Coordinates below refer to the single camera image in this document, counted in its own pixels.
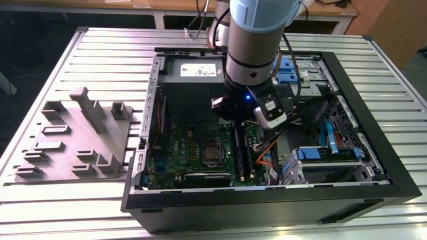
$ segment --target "cable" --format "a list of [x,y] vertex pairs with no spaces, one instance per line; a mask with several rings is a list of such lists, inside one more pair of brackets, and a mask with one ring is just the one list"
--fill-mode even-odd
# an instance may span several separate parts
[[307,22],[308,22],[308,9],[307,9],[307,6],[305,6],[305,4],[303,3],[303,2],[300,2],[300,4],[304,6],[304,8],[305,8],[305,21],[304,21],[304,26],[301,27],[301,29],[300,29],[300,33],[303,33],[304,31],[303,30],[305,30],[305,28],[307,28]]
[[207,12],[204,11],[204,15],[203,15],[203,18],[201,18],[201,23],[200,23],[200,26],[199,26],[197,34],[195,35],[195,37],[192,37],[192,34],[188,33],[188,36],[191,37],[192,40],[196,40],[199,38],[199,35],[200,35],[200,32],[201,32],[201,28],[203,28],[203,25],[205,23],[205,18],[207,18]]
[[279,171],[279,154],[277,154],[277,144],[273,144],[269,149],[269,155],[271,155],[271,163],[272,163],[272,170],[275,171],[275,176],[273,173],[269,172],[269,178],[272,181],[269,182],[271,185],[277,184],[277,179],[280,179],[280,171]]
[[325,101],[327,99],[328,99],[328,96],[311,98],[308,101],[305,101],[303,104],[300,104],[296,108],[293,108],[291,111],[288,111],[285,113],[285,115],[287,115],[285,122],[287,123],[293,122],[300,117],[301,113],[304,113],[304,111],[308,109],[311,104],[315,104],[316,102]]
[[267,161],[261,161],[263,156],[265,155],[265,153],[268,152],[268,150],[272,148],[272,146],[276,144],[277,139],[269,144],[269,146],[267,147],[267,149],[264,150],[264,152],[259,155],[257,159],[256,159],[256,164],[265,164],[268,166],[273,166],[269,162]]
[[301,76],[300,76],[299,66],[297,66],[296,60],[295,60],[295,54],[293,54],[292,47],[291,47],[288,38],[287,38],[287,36],[285,36],[285,33],[283,33],[281,36],[283,36],[283,40],[284,40],[284,42],[285,42],[285,46],[287,46],[288,53],[291,54],[292,64],[293,64],[293,70],[295,70],[293,72],[295,72],[295,74],[296,74],[297,91],[296,91],[296,95],[295,95],[295,100],[293,100],[293,102],[297,103],[299,98],[300,98],[300,95],[301,95]]
[[200,13],[199,0],[195,0],[195,7],[197,8],[197,13]]
[[272,71],[272,73],[269,74],[269,78],[275,77],[277,75],[279,69],[280,69],[280,64],[281,64],[281,52],[280,52],[280,46],[279,46],[279,52],[277,52],[277,61],[275,64],[275,69]]
[[333,136],[335,136],[335,138],[336,138],[336,143],[337,143],[339,147],[345,147],[345,144],[344,144],[344,142],[343,142],[343,139],[341,139],[341,137],[340,137],[340,134],[339,134],[336,131],[333,131]]
[[[204,5],[203,5],[203,7],[201,7],[203,9],[205,8],[207,3],[208,3],[208,0],[205,0],[205,3],[204,3]],[[188,24],[187,28],[184,28],[184,30],[185,30],[185,29],[188,30],[188,29],[192,27],[192,25],[193,25],[196,19],[200,17],[201,13],[203,13],[201,11],[197,11],[197,15],[193,17],[191,23]]]
[[280,129],[279,131],[276,131],[265,141],[263,141],[261,143],[259,143],[259,144],[256,145],[256,149],[260,149],[264,145],[267,145],[267,144],[271,143],[273,140],[276,140],[276,139],[279,138],[279,136],[280,136],[280,134],[281,134],[283,131],[284,131],[284,128]]
[[200,13],[199,0],[195,0],[195,7],[197,8],[197,13]]
[[219,29],[220,22],[223,21],[223,19],[228,13],[229,13],[229,8],[223,12],[223,14],[220,15],[220,17],[215,23],[213,34],[212,34],[212,47],[213,47],[213,49],[216,49],[216,31]]
[[[196,40],[199,38],[199,35],[200,35],[200,32],[201,32],[201,28],[203,28],[203,25],[205,23],[205,18],[207,18],[207,12],[208,12],[208,5],[209,5],[209,0],[205,0],[205,3],[203,5],[203,11],[200,11],[199,9],[199,0],[196,0],[196,7],[197,7],[197,15],[193,17],[191,23],[188,24],[188,27],[184,27],[184,32],[188,34],[189,38],[192,40]],[[197,34],[196,36],[193,37],[191,32],[189,32],[189,28],[192,27],[196,19],[201,16],[201,13],[204,12],[204,15],[203,15],[203,18],[201,18],[201,23],[200,23],[200,26],[199,26],[199,30],[197,30]]]

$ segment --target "black cable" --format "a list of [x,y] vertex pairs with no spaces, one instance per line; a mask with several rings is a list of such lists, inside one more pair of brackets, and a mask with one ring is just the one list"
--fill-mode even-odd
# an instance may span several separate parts
[[269,179],[271,179],[269,185],[277,185],[280,180],[277,143],[272,145],[269,149],[269,155],[271,155],[272,170],[276,173],[275,176],[269,174]]
[[259,145],[256,145],[256,149],[260,150],[263,149],[264,146],[268,146],[280,136],[281,132],[284,131],[284,124],[285,123],[291,123],[292,121],[295,121],[299,117],[300,117],[300,114],[308,109],[308,107],[311,106],[311,104],[315,104],[316,102],[320,102],[320,101],[325,101],[328,99],[327,96],[321,96],[321,97],[315,97],[315,98],[311,98],[309,100],[307,100],[303,104],[300,104],[296,108],[293,108],[291,111],[288,111],[285,113],[287,115],[287,119],[285,119],[285,122],[281,123],[279,126],[277,126],[277,131],[269,136],[269,138],[264,141],[261,141],[259,143]]
[[269,78],[275,77],[277,75],[279,69],[280,69],[280,64],[281,64],[281,51],[280,51],[280,46],[277,49],[279,53],[276,55],[276,63],[275,63],[275,69],[272,71],[272,73],[269,74]]
[[203,18],[201,18],[201,23],[200,23],[200,26],[199,26],[199,30],[197,30],[197,34],[195,35],[195,37],[192,38],[192,35],[189,34],[189,37],[196,40],[199,38],[199,35],[200,35],[200,32],[201,32],[201,28],[203,28],[203,25],[205,23],[205,18],[207,18],[207,11],[204,12],[204,15],[203,15]]
[[295,74],[296,74],[297,91],[296,91],[293,102],[297,103],[300,95],[301,95],[301,81],[303,80],[301,80],[301,76],[300,76],[299,66],[297,66],[296,60],[295,60],[295,54],[293,54],[292,47],[291,47],[288,38],[285,36],[285,33],[283,33],[281,36],[283,36],[283,40],[285,42],[288,53],[291,54],[291,59],[292,59],[292,64],[293,64],[293,71],[295,71]]
[[[204,6],[203,6],[203,9],[204,9],[204,15],[203,15],[203,18],[201,18],[201,23],[200,23],[200,26],[199,26],[199,30],[197,30],[197,34],[195,35],[195,37],[192,37],[192,34],[189,33],[188,31],[188,36],[191,37],[192,40],[196,40],[199,38],[199,35],[200,35],[200,32],[201,32],[201,28],[204,26],[204,23],[205,23],[205,18],[207,18],[207,13],[208,13],[208,10],[207,10],[207,4],[208,4],[209,0],[205,0],[205,3],[204,3]],[[193,24],[195,20],[200,17],[201,15],[201,11],[197,13],[197,15],[195,16],[192,22],[189,23],[188,25],[188,28],[191,27],[191,25]]]
[[307,22],[308,22],[308,9],[307,9],[307,6],[305,6],[305,4],[301,2],[300,3],[303,6],[304,6],[304,8],[305,8],[305,21],[304,21],[304,26],[301,27],[301,29],[300,29],[300,33],[303,33],[304,32],[304,30],[305,30],[305,28],[307,28]]
[[213,35],[212,35],[212,46],[213,46],[213,49],[216,49],[216,31],[219,29],[220,22],[223,21],[223,19],[227,16],[228,13],[229,13],[229,8],[220,15],[220,17],[219,17],[219,19],[216,21],[215,27],[213,27]]
[[200,13],[199,0],[195,0],[195,7],[197,8],[197,13]]
[[[207,4],[208,4],[208,0],[205,1],[204,5],[203,5],[203,7],[201,7],[203,9],[207,7]],[[197,12],[199,12],[197,15],[193,17],[191,23],[188,24],[188,27],[187,27],[188,30],[189,30],[189,28],[192,27],[196,19],[200,17],[200,15],[201,15],[201,13],[203,13],[203,11],[197,11]]]

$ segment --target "slotted metal surface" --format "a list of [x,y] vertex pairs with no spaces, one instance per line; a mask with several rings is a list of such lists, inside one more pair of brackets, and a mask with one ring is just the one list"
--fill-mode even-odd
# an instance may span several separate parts
[[[205,48],[205,33],[191,40],[181,30],[89,28],[76,33],[0,161],[0,236],[19,239],[115,239],[159,237],[120,212],[124,172],[119,179],[79,183],[4,185],[21,162],[21,151],[45,121],[40,107],[61,100],[76,107],[69,90],[87,86],[101,106],[124,101],[132,116],[124,162],[137,146],[148,71],[155,47]],[[374,42],[360,36],[288,34],[295,51],[335,52],[406,168],[427,194],[426,102],[396,71]],[[427,196],[384,207],[357,219],[327,225],[231,229],[173,233],[185,239],[423,239],[427,238]]]

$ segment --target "green circuit board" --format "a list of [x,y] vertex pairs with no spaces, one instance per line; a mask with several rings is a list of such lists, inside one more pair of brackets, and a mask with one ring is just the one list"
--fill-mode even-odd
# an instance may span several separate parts
[[[231,175],[232,186],[253,186],[255,179],[236,178],[233,156],[233,132],[231,124],[172,125],[168,139],[168,155],[152,160],[159,171],[151,176],[155,188],[173,189],[173,183],[185,173],[225,173]],[[256,126],[245,125],[247,143],[259,142]],[[208,155],[219,154],[217,164],[207,161]]]

